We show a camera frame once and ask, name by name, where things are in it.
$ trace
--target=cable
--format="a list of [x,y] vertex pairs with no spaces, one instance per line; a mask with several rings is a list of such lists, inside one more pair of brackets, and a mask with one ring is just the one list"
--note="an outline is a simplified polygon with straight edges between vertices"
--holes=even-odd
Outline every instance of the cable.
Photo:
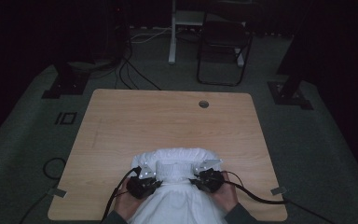
[[116,71],[115,71],[115,77],[116,77],[116,79],[115,79],[115,87],[114,87],[114,89],[117,89],[118,76],[117,76]]
[[[49,175],[48,172],[47,172],[47,167],[48,165],[52,162],[52,161],[56,161],[56,160],[59,160],[59,161],[62,161],[63,163],[63,167],[65,167],[66,165],[66,161],[62,158],[52,158],[48,161],[45,162],[45,164],[43,165],[43,174],[49,178],[49,179],[52,179],[52,180],[56,180],[56,182],[54,183],[54,185],[51,186],[50,189],[55,189],[58,185],[58,183],[60,182],[60,179],[61,179],[61,175],[60,176],[52,176],[52,175]],[[24,216],[22,216],[19,224],[22,224],[24,222],[24,220],[28,217],[28,215],[34,210],[34,208],[40,204],[40,202],[42,202],[43,199],[46,198],[46,196],[48,196],[49,194],[46,192],[43,196],[41,196],[38,200],[36,200],[36,202],[34,202],[27,210],[27,212],[24,214]]]
[[220,173],[228,173],[228,174],[232,174],[232,175],[236,176],[236,177],[238,178],[238,180],[240,181],[241,186],[243,186],[242,181],[241,181],[241,179],[240,179],[240,177],[239,177],[238,175],[236,175],[236,174],[234,174],[234,173],[232,173],[232,172],[230,172],[230,171],[222,171],[222,172],[220,172]]
[[[235,175],[234,173],[229,172],[229,171],[224,171],[224,172]],[[324,221],[326,221],[326,222],[328,222],[328,223],[334,224],[334,222],[331,221],[331,220],[329,220],[328,218],[323,217],[323,216],[321,216],[321,215],[319,215],[319,214],[317,214],[317,213],[315,213],[315,212],[312,212],[312,211],[309,210],[308,208],[306,208],[306,207],[304,207],[304,206],[302,206],[302,205],[300,205],[300,204],[298,204],[298,203],[295,203],[295,202],[293,202],[293,201],[287,199],[286,197],[283,197],[283,196],[282,196],[282,197],[283,197],[283,201],[269,201],[269,200],[261,199],[261,198],[255,196],[251,191],[249,191],[248,189],[246,189],[243,185],[241,186],[241,185],[239,185],[239,184],[236,184],[236,183],[233,183],[233,182],[230,182],[230,181],[226,181],[226,180],[225,180],[225,181],[222,181],[222,180],[220,180],[220,179],[211,178],[211,177],[210,177],[210,179],[216,180],[216,181],[220,181],[220,182],[224,182],[224,183],[227,183],[227,184],[230,184],[230,185],[233,185],[233,186],[235,186],[237,189],[240,189],[240,190],[242,190],[243,192],[245,192],[246,194],[248,194],[249,197],[251,197],[253,200],[255,200],[255,201],[257,201],[257,202],[267,203],[267,204],[287,204],[287,203],[290,203],[290,204],[292,204],[292,205],[294,205],[294,206],[296,206],[296,207],[302,209],[303,211],[306,211],[306,212],[308,212],[308,213],[310,213],[310,214],[312,214],[312,215],[314,215],[314,216],[316,216],[316,217],[318,217],[318,218],[320,218],[320,219],[323,219]]]
[[[189,39],[189,38],[184,38],[185,34],[191,34],[193,36],[195,36],[197,39]],[[178,31],[176,33],[176,39],[179,41],[185,41],[186,43],[191,43],[191,44],[198,44],[200,42],[200,35],[192,30],[186,30],[185,32],[182,31]]]
[[270,201],[270,200],[265,200],[265,199],[262,199],[262,198],[259,198],[257,196],[255,196],[251,191],[249,191],[248,189],[244,188],[243,186],[239,185],[239,184],[236,184],[236,183],[233,183],[233,182],[230,182],[230,181],[222,181],[224,183],[227,183],[227,184],[230,184],[230,185],[234,185],[237,189],[240,189],[242,190],[243,192],[245,192],[247,195],[249,195],[249,197],[251,197],[253,200],[257,201],[257,202],[260,202],[260,203],[267,203],[267,204],[286,204],[286,203],[289,203],[287,202],[286,200],[283,200],[283,201]]
[[112,205],[112,201],[113,201],[117,196],[123,194],[123,193],[120,193],[120,194],[117,195],[118,189],[119,189],[120,186],[123,184],[123,182],[124,182],[124,180],[127,178],[127,176],[129,176],[129,174],[132,173],[132,172],[134,172],[136,169],[138,169],[138,168],[132,168],[130,171],[128,171],[128,172],[124,175],[124,177],[120,180],[120,183],[118,183],[118,185],[117,185],[117,187],[115,188],[115,190],[113,190],[113,193],[112,193],[112,195],[110,196],[109,201],[107,202],[105,211],[104,211],[104,213],[103,213],[103,219],[101,220],[101,222],[103,222],[103,221],[106,219],[106,217],[107,217],[107,215],[108,215],[108,213],[109,213],[110,206]]
[[316,217],[318,217],[318,218],[321,218],[321,219],[323,219],[324,221],[326,221],[326,222],[328,222],[328,223],[334,224],[333,221],[327,219],[326,217],[322,217],[321,215],[319,215],[319,214],[317,214],[317,213],[315,213],[315,212],[312,212],[312,211],[310,211],[308,208],[305,208],[305,207],[299,205],[298,203],[294,203],[293,201],[291,201],[291,200],[289,200],[289,199],[287,199],[287,198],[285,198],[285,197],[283,197],[283,198],[284,198],[287,202],[289,202],[290,204],[292,204],[292,205],[294,205],[294,206],[296,206],[296,207],[298,207],[298,208],[300,208],[300,209],[302,209],[302,210],[304,210],[304,211],[306,211],[306,212],[308,212],[308,213],[310,213],[310,214],[312,214],[312,215],[314,215],[314,216],[316,216]]
[[[149,41],[149,40],[151,40],[151,39],[153,39],[153,38],[155,38],[155,37],[157,37],[157,36],[159,36],[159,35],[163,35],[163,34],[164,34],[167,30],[169,30],[169,29],[170,29],[170,27],[164,29],[162,32],[160,32],[160,33],[158,33],[158,34],[152,35],[151,37],[147,38],[147,39],[144,40],[144,41],[141,41],[141,42],[132,42],[132,44],[143,44],[143,43],[146,43],[147,41]],[[138,36],[141,36],[141,35],[149,35],[149,34],[139,34],[139,35],[135,35],[135,36],[132,37],[131,39],[134,39],[134,38],[136,38],[136,37],[138,37]]]
[[[152,84],[156,89],[158,89],[159,91],[161,91],[161,88],[160,88],[160,87],[158,87],[154,82],[152,82],[150,79],[148,79],[146,76],[144,76],[144,75],[143,75],[140,71],[138,71],[138,69],[136,69],[136,67],[130,62],[130,58],[132,57],[132,48],[129,47],[129,49],[130,49],[130,56],[129,56],[128,58],[126,58],[126,57],[124,57],[124,56],[122,57],[122,59],[123,59],[125,62],[121,65],[121,67],[120,67],[120,69],[119,69],[119,71],[118,71],[118,76],[119,76],[121,82],[122,82],[128,89],[132,90],[132,87],[124,81],[123,76],[122,76],[122,74],[121,74],[121,72],[122,72],[122,70],[123,70],[123,68],[124,68],[124,65],[127,65],[127,66],[129,65],[133,70],[135,70],[135,72],[136,72],[139,76],[141,76],[144,80],[146,80],[147,82],[149,82],[150,84]],[[128,68],[128,67],[127,67],[127,76],[129,77],[130,82],[132,83],[132,85],[134,85],[135,88],[139,90],[139,87],[135,85],[135,83],[133,82],[133,80],[132,80],[131,77],[130,77],[130,73],[129,73],[129,68]]]
[[125,193],[129,193],[129,191],[125,191],[125,192],[119,193],[118,195],[115,196],[115,198],[118,197],[118,196],[120,196],[120,195],[123,195],[123,194],[125,194]]

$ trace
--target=sleeve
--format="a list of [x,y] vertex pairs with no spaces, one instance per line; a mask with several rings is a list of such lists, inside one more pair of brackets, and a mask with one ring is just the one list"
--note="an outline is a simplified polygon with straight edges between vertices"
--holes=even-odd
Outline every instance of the sleeve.
[[101,224],[127,224],[127,221],[124,220],[115,210],[112,211]]
[[237,203],[237,205],[235,205],[235,207],[227,213],[225,220],[228,224],[260,223],[252,217],[240,203]]

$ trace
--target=chair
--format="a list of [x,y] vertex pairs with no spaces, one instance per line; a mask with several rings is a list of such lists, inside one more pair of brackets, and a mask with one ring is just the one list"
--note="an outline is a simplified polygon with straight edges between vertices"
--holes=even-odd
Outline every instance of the chair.
[[[256,3],[230,0],[212,1],[205,10],[198,51],[197,80],[203,84],[237,86],[243,80],[246,62],[252,45],[254,30],[263,18],[263,8]],[[243,67],[238,81],[216,82],[200,77],[200,64],[204,49],[229,48],[235,56],[235,62],[246,49]]]

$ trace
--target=white cloth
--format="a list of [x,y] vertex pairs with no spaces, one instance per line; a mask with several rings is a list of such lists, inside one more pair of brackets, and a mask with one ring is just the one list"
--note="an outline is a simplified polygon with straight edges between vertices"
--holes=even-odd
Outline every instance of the white cloth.
[[130,224],[221,224],[225,212],[205,192],[190,184],[194,167],[205,160],[218,159],[202,148],[166,148],[133,158],[131,167],[147,165],[163,181],[129,220]]

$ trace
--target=wooden table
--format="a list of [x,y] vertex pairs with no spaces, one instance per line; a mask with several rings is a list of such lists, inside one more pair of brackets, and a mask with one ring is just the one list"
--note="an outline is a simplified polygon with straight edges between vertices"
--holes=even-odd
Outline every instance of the wooden table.
[[[199,105],[208,102],[207,108]],[[100,220],[132,157],[170,147],[202,147],[217,153],[222,169],[268,200],[279,187],[252,97],[247,93],[96,90],[89,102],[59,189],[48,211],[53,220]],[[237,182],[235,176],[230,178]],[[255,202],[237,190],[259,220],[283,221],[284,205]]]

